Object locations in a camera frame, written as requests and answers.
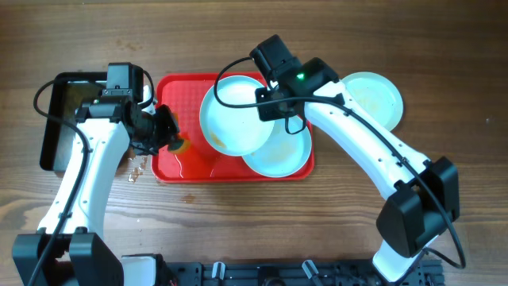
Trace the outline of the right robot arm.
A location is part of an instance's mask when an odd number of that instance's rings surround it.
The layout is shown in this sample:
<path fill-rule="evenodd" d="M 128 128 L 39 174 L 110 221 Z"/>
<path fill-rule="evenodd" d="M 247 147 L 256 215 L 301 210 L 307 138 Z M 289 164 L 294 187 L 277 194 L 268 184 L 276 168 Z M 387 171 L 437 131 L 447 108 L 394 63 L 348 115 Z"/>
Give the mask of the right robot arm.
<path fill-rule="evenodd" d="M 440 257 L 430 244 L 445 231 L 460 258 L 455 266 L 464 268 L 464 251 L 453 226 L 460 216 L 458 170 L 449 159 L 432 161 L 399 140 L 319 58 L 305 64 L 293 56 L 255 56 L 253 61 L 267 83 L 278 84 L 257 92 L 260 113 L 304 116 L 366 172 L 384 198 L 376 220 L 383 242 L 372 258 L 384 281 L 401 282 L 427 253 Z"/>

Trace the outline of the green orange sponge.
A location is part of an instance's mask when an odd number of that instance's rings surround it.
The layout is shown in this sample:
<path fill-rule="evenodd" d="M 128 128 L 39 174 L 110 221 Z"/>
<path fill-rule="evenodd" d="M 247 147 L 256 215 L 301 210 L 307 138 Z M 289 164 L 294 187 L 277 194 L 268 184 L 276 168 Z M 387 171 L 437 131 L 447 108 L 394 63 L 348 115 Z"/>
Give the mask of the green orange sponge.
<path fill-rule="evenodd" d="M 167 150 L 173 154 L 185 153 L 186 150 L 191 146 L 191 142 L 182 137 L 173 137 L 167 144 Z"/>

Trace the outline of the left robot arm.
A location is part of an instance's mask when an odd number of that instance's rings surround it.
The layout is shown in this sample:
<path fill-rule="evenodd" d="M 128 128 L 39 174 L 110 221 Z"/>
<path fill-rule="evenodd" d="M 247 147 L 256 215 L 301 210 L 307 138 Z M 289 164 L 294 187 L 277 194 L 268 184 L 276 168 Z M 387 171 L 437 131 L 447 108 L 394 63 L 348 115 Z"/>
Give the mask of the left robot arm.
<path fill-rule="evenodd" d="M 130 146 L 152 153 L 172 145 L 179 128 L 170 109 L 153 114 L 127 96 L 85 101 L 60 189 L 35 234 L 20 234 L 13 260 L 25 285 L 168 285 L 173 274 L 159 254 L 117 258 L 103 224 L 117 167 Z"/>

